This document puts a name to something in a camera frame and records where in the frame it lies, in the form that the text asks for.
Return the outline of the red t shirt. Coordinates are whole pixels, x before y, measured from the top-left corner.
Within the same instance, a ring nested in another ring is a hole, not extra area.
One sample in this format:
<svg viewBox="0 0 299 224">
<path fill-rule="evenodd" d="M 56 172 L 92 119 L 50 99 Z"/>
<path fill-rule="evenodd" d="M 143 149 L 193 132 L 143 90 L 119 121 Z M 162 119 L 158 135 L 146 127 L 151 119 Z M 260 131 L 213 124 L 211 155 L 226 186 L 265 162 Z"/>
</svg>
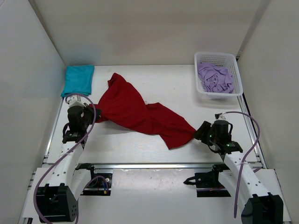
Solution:
<svg viewBox="0 0 299 224">
<path fill-rule="evenodd" d="M 146 104 L 140 93 L 121 75 L 114 73 L 100 98 L 98 123 L 112 121 L 124 128 L 159 135 L 169 149 L 193 139 L 195 129 L 180 115 L 160 103 Z"/>
</svg>

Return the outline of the teal polo shirt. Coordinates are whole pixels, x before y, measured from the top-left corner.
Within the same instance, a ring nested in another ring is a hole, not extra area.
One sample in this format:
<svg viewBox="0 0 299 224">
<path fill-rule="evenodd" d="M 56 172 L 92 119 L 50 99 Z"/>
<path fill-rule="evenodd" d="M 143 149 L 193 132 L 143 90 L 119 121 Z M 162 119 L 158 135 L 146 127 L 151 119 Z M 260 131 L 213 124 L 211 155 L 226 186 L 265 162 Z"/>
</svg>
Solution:
<svg viewBox="0 0 299 224">
<path fill-rule="evenodd" d="M 61 97 L 71 93 L 89 96 L 92 93 L 94 65 L 67 66 Z"/>
</svg>

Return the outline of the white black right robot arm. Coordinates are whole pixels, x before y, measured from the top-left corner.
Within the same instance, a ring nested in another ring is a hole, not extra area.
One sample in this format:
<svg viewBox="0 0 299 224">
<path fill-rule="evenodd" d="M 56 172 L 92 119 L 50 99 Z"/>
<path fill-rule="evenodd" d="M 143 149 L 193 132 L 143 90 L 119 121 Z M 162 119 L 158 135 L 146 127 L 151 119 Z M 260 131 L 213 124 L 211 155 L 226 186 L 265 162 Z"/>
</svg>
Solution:
<svg viewBox="0 0 299 224">
<path fill-rule="evenodd" d="M 222 164 L 213 165 L 207 180 L 214 186 L 223 186 L 234 198 L 243 224 L 283 223 L 282 198 L 272 194 L 256 176 L 243 149 L 232 140 L 232 129 L 231 123 L 218 119 L 212 124 L 204 121 L 194 134 L 223 160 Z"/>
</svg>

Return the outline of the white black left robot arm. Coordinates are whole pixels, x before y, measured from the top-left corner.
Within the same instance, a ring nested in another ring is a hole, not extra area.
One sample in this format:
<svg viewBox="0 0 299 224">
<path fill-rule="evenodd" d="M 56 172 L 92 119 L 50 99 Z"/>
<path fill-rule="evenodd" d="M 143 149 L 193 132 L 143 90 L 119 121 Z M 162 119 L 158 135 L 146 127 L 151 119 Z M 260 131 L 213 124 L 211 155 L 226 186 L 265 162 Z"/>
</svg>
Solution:
<svg viewBox="0 0 299 224">
<path fill-rule="evenodd" d="M 100 118 L 101 110 L 84 104 L 69 107 L 67 113 L 59 159 L 46 171 L 50 174 L 48 182 L 45 185 L 38 182 L 34 190 L 34 208 L 42 223 L 76 221 L 81 192 L 98 181 L 95 172 L 81 171 L 77 167 L 87 135 Z"/>
</svg>

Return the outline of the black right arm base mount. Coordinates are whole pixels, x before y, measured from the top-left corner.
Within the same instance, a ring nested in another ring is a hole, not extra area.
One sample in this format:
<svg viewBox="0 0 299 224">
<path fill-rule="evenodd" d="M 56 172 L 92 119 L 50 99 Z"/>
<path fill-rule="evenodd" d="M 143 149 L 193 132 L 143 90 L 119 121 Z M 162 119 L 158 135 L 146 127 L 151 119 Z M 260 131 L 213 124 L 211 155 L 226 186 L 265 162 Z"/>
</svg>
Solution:
<svg viewBox="0 0 299 224">
<path fill-rule="evenodd" d="M 216 164 L 209 172 L 197 172 L 187 178 L 183 184 L 196 186 L 197 198 L 200 197 L 231 197 L 225 187 L 220 184 L 219 173 L 228 170 L 228 166 Z"/>
</svg>

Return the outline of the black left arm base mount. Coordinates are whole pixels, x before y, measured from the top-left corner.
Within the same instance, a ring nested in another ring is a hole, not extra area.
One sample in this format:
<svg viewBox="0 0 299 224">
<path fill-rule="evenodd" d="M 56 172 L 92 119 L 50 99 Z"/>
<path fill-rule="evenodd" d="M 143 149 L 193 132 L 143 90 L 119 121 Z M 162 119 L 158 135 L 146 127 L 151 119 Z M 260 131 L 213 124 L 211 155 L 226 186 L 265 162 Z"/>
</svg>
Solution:
<svg viewBox="0 0 299 224">
<path fill-rule="evenodd" d="M 112 189 L 113 171 L 91 167 L 91 179 L 97 177 L 81 193 L 82 196 L 110 196 Z"/>
</svg>

